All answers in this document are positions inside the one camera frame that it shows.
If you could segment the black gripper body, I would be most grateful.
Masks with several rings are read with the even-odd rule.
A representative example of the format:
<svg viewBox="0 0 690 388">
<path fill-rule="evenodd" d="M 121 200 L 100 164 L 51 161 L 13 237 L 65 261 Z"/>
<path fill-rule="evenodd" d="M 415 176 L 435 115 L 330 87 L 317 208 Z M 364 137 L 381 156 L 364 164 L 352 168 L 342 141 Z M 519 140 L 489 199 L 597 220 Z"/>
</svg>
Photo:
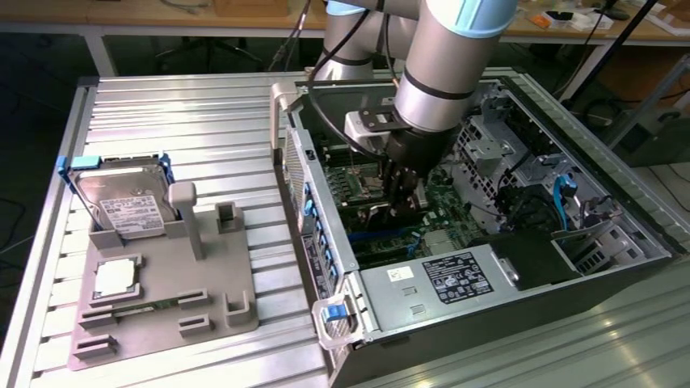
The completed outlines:
<svg viewBox="0 0 690 388">
<path fill-rule="evenodd" d="M 441 132 L 397 129 L 388 136 L 386 157 L 398 167 L 428 174 L 448 152 L 453 134 L 453 129 Z"/>
</svg>

